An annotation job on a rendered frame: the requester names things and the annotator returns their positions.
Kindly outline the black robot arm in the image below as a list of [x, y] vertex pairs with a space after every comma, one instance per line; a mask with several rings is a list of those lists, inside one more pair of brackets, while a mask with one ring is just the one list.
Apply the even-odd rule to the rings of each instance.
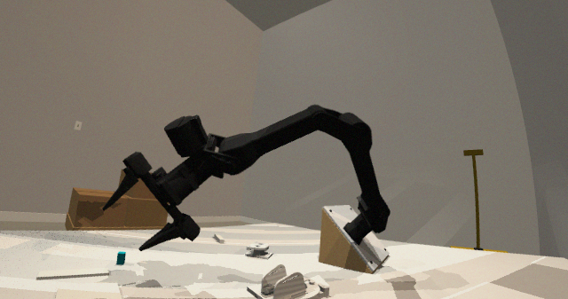
[[195, 172], [201, 184], [211, 175], [224, 178], [224, 173], [242, 173], [265, 153], [316, 130], [326, 132], [341, 140], [349, 151], [362, 190], [357, 196], [361, 213], [343, 229], [359, 245], [372, 230], [380, 233], [386, 228], [391, 212], [379, 192], [370, 158], [371, 128], [355, 114], [311, 105], [259, 131], [228, 138], [212, 133], [207, 136], [199, 115], [179, 117], [164, 130], [177, 154], [189, 157], [183, 163]]

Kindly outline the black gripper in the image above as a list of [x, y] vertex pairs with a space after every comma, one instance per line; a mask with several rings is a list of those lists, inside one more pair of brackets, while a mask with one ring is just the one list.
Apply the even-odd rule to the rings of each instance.
[[[156, 182], [154, 177], [149, 173], [152, 166], [149, 165], [142, 153], [133, 153], [125, 158], [123, 163], [126, 165], [126, 168], [123, 170], [126, 175], [119, 185], [119, 188], [117, 188], [114, 195], [112, 195], [104, 206], [103, 211], [114, 205], [117, 200], [138, 182], [138, 178], [141, 178], [149, 191], [153, 193], [154, 197], [163, 205], [169, 215], [174, 218], [174, 222], [168, 222], [164, 228], [143, 243], [139, 251], [149, 249], [164, 241], [178, 237], [183, 240], [188, 238], [190, 241], [193, 241], [199, 235], [201, 228], [190, 216], [181, 213], [176, 206], [178, 206], [188, 194], [190, 195], [192, 191], [196, 191], [201, 185], [201, 181], [195, 172], [186, 164], [181, 163]], [[170, 205], [167, 202], [169, 202]]]

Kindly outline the small teal block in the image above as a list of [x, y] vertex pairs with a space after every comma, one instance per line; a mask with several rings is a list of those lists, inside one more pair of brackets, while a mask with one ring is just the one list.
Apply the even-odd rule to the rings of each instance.
[[121, 265], [125, 264], [125, 262], [124, 262], [124, 261], [125, 261], [125, 256], [126, 256], [125, 253], [126, 253], [126, 252], [123, 252], [123, 251], [118, 252], [118, 254], [117, 254], [117, 255], [118, 255], [118, 256], [117, 256], [117, 261], [116, 261], [116, 262], [117, 262], [117, 265], [118, 265], [118, 264], [121, 264]]

